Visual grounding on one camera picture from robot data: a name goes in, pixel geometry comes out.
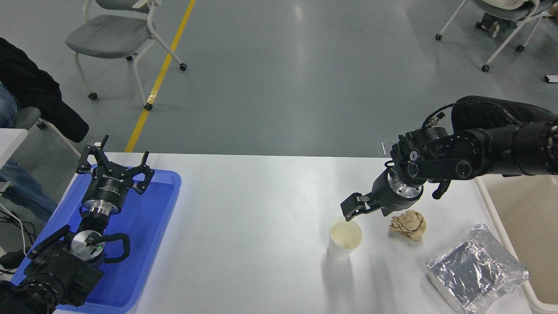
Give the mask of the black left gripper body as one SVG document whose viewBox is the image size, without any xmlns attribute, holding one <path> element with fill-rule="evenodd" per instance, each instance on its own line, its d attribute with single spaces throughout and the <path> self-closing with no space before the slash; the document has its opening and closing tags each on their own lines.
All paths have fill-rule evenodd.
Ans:
<svg viewBox="0 0 558 314">
<path fill-rule="evenodd" d="M 92 180 L 82 198 L 82 205 L 90 206 L 92 201 L 107 201 L 113 206 L 123 206 L 133 179 L 125 174 L 128 167 L 96 167 L 92 171 Z"/>
</svg>

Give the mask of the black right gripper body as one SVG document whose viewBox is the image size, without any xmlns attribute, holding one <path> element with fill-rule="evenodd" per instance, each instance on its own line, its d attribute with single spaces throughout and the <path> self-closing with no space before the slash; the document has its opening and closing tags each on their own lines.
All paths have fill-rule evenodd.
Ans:
<svg viewBox="0 0 558 314">
<path fill-rule="evenodd" d="M 371 200 L 379 204 L 383 216 L 408 209 L 415 202 L 415 188 L 406 185 L 393 170 L 385 170 L 374 181 Z"/>
</svg>

